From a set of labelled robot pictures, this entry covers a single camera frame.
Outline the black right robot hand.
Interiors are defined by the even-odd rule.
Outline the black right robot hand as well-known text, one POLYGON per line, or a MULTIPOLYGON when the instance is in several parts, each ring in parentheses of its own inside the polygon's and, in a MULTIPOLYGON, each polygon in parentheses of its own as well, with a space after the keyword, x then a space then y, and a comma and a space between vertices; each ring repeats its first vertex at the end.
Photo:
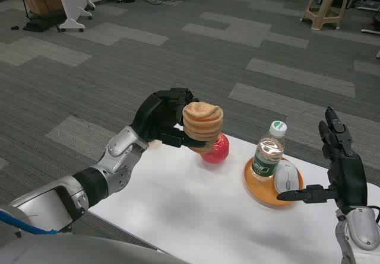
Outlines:
POLYGON ((357 207, 368 204, 368 188, 362 159, 352 149, 353 138, 332 107, 325 111, 326 121, 320 121, 319 134, 323 141, 322 152, 331 161, 327 171, 330 185, 307 185, 302 190, 280 193, 280 201, 324 203, 335 200, 338 209, 347 215, 357 207))

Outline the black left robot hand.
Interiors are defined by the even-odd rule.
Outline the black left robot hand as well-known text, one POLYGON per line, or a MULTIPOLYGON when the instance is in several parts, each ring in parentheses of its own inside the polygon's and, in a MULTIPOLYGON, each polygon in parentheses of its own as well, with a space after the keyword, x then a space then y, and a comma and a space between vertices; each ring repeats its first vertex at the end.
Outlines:
POLYGON ((131 128, 147 142, 159 140, 177 148, 202 148, 206 145, 205 141, 194 140, 184 131, 175 128, 177 124, 183 125, 184 107, 198 101, 187 88, 171 88, 152 93, 140 105, 131 128))

